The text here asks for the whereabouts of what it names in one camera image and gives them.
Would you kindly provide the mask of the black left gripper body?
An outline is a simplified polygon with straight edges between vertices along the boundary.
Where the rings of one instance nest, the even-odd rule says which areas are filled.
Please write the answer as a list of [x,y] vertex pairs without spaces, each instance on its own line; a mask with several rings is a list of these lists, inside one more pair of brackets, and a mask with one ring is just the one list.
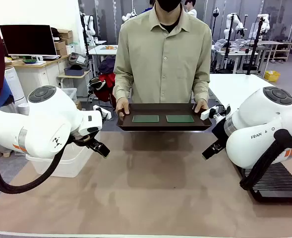
[[103,148],[103,143],[96,139],[98,132],[89,133],[85,136],[75,136],[71,135],[71,142],[75,143],[80,147],[88,147],[93,150],[101,150]]

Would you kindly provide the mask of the green perforated PCB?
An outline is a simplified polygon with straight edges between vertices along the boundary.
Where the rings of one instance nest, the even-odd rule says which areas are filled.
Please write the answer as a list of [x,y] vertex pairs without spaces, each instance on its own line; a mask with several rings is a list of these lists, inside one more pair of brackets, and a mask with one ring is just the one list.
[[158,115],[134,115],[132,118],[133,123],[157,123],[159,122]]
[[191,115],[166,115],[168,123],[193,123],[194,119]]

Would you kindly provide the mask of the dark brown plastic tray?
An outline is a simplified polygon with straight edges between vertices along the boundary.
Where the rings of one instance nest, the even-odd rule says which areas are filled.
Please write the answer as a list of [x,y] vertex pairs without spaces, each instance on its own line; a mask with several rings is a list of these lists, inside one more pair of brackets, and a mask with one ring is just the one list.
[[[124,131],[205,131],[212,126],[209,119],[201,120],[203,112],[195,113],[191,103],[129,104],[129,114],[118,117],[117,126]],[[133,123],[134,115],[158,115],[157,123]],[[193,123],[168,123],[166,115],[191,115]]]

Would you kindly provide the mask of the person's right forearm beige sleeve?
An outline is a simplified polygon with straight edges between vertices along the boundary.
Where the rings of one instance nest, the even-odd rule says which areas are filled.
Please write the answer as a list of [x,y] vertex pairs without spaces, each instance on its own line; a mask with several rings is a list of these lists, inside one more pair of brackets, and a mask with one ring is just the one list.
[[128,98],[130,89],[133,83],[133,75],[129,72],[120,70],[114,71],[115,73],[115,86],[113,88],[113,95],[118,101],[120,98]]

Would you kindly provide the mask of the black slotted PCB rack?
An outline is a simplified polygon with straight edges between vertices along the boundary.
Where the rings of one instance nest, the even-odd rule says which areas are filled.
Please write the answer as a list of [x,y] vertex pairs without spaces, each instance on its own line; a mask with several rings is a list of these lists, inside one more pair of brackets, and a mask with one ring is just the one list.
[[292,175],[282,163],[273,164],[248,192],[259,203],[292,203]]

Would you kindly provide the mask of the grey plastic bin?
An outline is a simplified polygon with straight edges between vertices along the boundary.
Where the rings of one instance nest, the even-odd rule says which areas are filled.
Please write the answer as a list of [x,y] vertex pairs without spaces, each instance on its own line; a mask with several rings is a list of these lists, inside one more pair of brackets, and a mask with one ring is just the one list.
[[84,74],[84,69],[82,67],[67,67],[64,69],[64,74],[66,76],[82,76]]

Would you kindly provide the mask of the small white round canister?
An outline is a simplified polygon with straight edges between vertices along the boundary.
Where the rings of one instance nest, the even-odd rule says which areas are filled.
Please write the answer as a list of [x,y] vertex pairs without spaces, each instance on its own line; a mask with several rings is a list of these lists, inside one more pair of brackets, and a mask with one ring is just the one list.
[[28,103],[21,103],[17,106],[17,111],[19,114],[27,116],[29,115],[29,110],[30,110],[30,107]]

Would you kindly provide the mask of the white desk with wooden top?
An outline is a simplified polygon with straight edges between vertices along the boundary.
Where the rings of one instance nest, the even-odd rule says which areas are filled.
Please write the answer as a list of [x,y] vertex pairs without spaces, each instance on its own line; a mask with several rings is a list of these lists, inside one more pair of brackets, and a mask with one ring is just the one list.
[[44,85],[59,87],[58,76],[64,73],[69,55],[54,61],[47,61],[43,65],[26,65],[21,60],[14,60],[5,69],[13,67],[17,73],[22,91],[26,98],[36,88]]

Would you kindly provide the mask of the tilted box of parts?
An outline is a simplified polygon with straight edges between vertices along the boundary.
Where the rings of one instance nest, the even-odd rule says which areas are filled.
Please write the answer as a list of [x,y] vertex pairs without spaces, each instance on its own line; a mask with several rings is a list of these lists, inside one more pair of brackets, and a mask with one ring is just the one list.
[[75,52],[72,52],[69,56],[69,64],[77,64],[80,66],[86,66],[88,64],[89,58],[86,55],[81,55]]

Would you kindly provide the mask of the yellow plastic crate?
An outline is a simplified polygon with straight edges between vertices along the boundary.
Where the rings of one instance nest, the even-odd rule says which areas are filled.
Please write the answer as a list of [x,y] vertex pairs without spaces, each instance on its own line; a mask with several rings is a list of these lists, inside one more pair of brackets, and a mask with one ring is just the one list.
[[277,82],[281,74],[275,70],[266,71],[264,74],[264,79],[269,82]]

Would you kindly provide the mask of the white workbench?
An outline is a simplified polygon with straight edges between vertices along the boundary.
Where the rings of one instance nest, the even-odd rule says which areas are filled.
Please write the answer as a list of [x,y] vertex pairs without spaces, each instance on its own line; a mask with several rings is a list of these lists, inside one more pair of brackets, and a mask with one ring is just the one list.
[[89,50],[90,55],[113,56],[117,54],[117,45],[98,45]]

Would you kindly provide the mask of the white air purifier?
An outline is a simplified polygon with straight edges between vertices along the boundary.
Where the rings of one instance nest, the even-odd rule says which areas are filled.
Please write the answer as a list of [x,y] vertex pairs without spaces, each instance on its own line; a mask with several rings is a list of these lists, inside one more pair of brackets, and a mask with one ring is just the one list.
[[13,66],[8,66],[5,68],[4,73],[5,79],[7,81],[7,84],[9,85],[9,88],[13,94],[14,101],[17,105],[26,103],[26,97],[24,95],[22,86],[20,84],[17,72]]

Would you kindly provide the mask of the small cardboard box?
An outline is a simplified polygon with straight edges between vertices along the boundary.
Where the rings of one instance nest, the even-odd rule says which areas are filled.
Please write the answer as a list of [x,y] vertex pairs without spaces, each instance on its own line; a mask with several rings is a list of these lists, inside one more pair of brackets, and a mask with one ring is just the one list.
[[64,41],[54,42],[57,55],[66,56],[67,49]]
[[65,30],[65,29],[57,29],[59,35],[62,39],[70,39],[73,38],[72,30]]

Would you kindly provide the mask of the wooden shelf workbench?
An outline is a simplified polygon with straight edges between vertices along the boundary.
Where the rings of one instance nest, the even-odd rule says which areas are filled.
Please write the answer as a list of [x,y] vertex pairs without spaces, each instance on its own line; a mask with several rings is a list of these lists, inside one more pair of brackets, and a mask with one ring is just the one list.
[[253,62],[267,62],[271,60],[287,61],[292,43],[288,41],[259,40]]

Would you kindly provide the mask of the black face mask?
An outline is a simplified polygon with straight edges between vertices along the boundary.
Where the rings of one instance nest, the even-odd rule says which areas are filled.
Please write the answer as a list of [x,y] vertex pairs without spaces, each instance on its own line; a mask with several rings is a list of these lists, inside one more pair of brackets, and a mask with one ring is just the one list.
[[166,12],[171,12],[180,6],[181,0],[156,0],[160,8]]

